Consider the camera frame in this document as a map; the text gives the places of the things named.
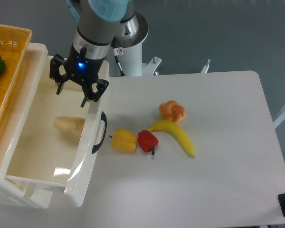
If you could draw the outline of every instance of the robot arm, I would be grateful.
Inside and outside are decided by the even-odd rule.
[[[57,94],[63,84],[72,80],[81,85],[84,92],[83,107],[87,100],[97,102],[109,85],[98,78],[99,69],[109,50],[121,19],[129,17],[129,0],[81,0],[81,16],[67,60],[55,55],[51,60],[50,78],[58,84]],[[66,73],[61,75],[63,65]]]

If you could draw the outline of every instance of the bread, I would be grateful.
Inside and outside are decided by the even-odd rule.
[[[176,101],[167,101],[159,106],[161,119],[179,123],[186,117],[186,110]]]

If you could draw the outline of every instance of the red bell pepper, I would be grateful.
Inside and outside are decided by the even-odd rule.
[[[158,144],[158,139],[155,137],[155,135],[147,130],[142,130],[141,132],[138,132],[137,137],[141,149],[144,152],[152,151],[152,155],[154,155],[155,146]]]

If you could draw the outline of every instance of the gray floor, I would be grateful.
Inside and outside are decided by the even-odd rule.
[[[161,74],[256,71],[272,117],[285,103],[285,0],[136,0],[149,25],[143,61]],[[32,42],[67,57],[76,29],[64,0],[0,0],[0,24],[33,30]],[[285,159],[285,121],[276,130]]]

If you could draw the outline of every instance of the banana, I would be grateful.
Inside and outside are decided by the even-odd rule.
[[[183,150],[189,156],[195,156],[195,149],[191,139],[187,133],[177,125],[177,123],[169,120],[158,120],[155,121],[147,130],[149,132],[166,132],[171,134],[180,143]]]

